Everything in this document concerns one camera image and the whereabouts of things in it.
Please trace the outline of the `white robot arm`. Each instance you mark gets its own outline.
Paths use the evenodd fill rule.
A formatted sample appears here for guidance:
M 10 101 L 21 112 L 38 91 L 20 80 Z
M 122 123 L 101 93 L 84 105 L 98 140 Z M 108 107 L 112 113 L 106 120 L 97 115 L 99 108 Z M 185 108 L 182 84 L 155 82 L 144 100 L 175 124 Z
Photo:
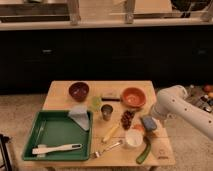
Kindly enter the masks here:
M 188 92 L 181 85 L 161 89 L 157 92 L 150 115 L 164 121 L 169 113 L 176 114 L 213 140 L 213 115 L 188 103 L 187 97 Z

